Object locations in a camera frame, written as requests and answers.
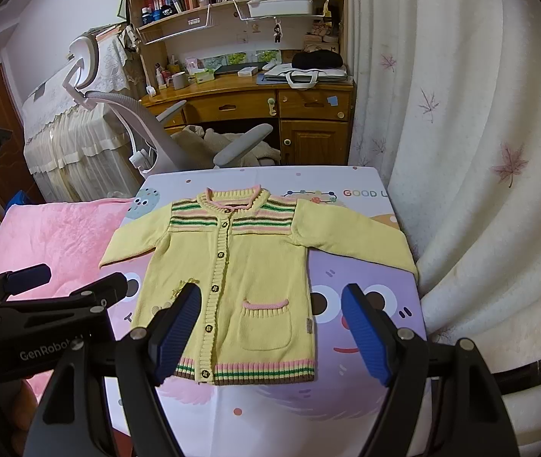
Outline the yellow striped knit cardigan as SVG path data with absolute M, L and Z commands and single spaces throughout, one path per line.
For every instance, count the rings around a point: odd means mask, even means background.
M 195 284 L 201 310 L 176 375 L 209 385 L 286 384 L 316 374 L 308 254 L 415 271 L 400 230 L 343 206 L 260 187 L 206 190 L 118 228 L 110 265 L 150 259 L 132 323 L 144 327 Z

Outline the pink quilted blanket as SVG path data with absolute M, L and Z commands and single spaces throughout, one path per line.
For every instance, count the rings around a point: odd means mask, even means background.
M 18 300 L 67 296 L 99 278 L 99 262 L 129 199 L 14 205 L 0 224 L 0 273 L 41 263 L 50 281 L 21 293 Z

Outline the cartoon print bed sheet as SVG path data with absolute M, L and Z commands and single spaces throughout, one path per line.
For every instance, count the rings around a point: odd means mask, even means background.
M 372 168 L 152 176 L 101 266 L 127 278 L 109 311 L 118 337 L 184 285 L 200 290 L 188 345 L 157 390 L 188 456 L 356 455 L 386 391 L 351 334 L 344 288 L 424 330 L 408 246 Z

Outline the cream lace covered furniture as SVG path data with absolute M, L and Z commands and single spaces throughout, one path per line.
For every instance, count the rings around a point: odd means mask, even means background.
M 91 89 L 134 99 L 146 94 L 139 39 L 130 25 L 97 37 L 99 68 Z M 78 105 L 63 89 L 66 65 L 32 93 L 21 108 L 24 156 L 47 202 L 128 198 L 142 184 L 129 162 L 129 134 L 106 104 L 93 110 Z

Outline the white ergonomic office chair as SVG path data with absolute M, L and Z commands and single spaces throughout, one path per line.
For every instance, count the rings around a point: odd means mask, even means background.
M 153 174 L 207 168 L 234 167 L 272 133 L 272 125 L 259 124 L 214 154 L 205 142 L 185 131 L 173 138 L 164 124 L 181 112 L 185 100 L 176 102 L 160 115 L 153 115 L 137 100 L 118 93 L 86 91 L 96 78 L 99 48 L 95 38 L 80 35 L 69 45 L 73 64 L 62 86 L 81 107 L 93 110 L 104 103 L 125 127 L 132 147 L 131 164 L 145 179 Z

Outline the brown wooden door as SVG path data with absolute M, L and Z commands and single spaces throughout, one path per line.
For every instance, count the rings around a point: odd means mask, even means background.
M 7 208 L 19 192 L 34 204 L 44 198 L 29 172 L 24 156 L 25 131 L 8 91 L 3 67 L 0 65 L 0 205 Z

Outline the wooden desk with drawers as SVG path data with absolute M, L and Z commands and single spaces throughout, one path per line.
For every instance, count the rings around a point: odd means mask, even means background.
M 155 115 L 184 100 L 170 133 L 200 125 L 237 133 L 267 122 L 274 127 L 269 143 L 281 151 L 284 165 L 345 165 L 348 162 L 355 85 L 318 84 L 298 91 L 287 84 L 259 85 L 255 77 L 226 75 L 182 90 L 167 88 L 140 102 Z

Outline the white leaf print curtain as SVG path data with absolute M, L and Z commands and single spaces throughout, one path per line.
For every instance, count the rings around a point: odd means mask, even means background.
M 433 339 L 541 362 L 541 2 L 348 0 L 349 160 L 377 169 Z

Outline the white tote bag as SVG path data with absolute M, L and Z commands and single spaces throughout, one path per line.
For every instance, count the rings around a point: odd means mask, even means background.
M 294 90 L 308 90 L 320 83 L 345 83 L 349 80 L 349 75 L 344 66 L 330 69 L 300 69 L 291 64 L 280 64 L 266 71 L 264 79 L 286 83 Z

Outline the wooden bookshelf hutch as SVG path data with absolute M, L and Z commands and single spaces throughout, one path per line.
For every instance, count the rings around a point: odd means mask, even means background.
M 218 69 L 288 61 L 299 51 L 344 51 L 347 0 L 311 0 L 313 15 L 242 22 L 237 1 L 127 0 L 147 83 L 158 87 L 178 67 Z

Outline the white hanging shelf basket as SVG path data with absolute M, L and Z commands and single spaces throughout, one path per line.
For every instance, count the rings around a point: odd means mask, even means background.
M 233 5 L 242 22 L 279 17 L 308 17 L 314 14 L 311 0 L 249 0 L 246 13 L 242 12 L 237 1 L 234 1 Z

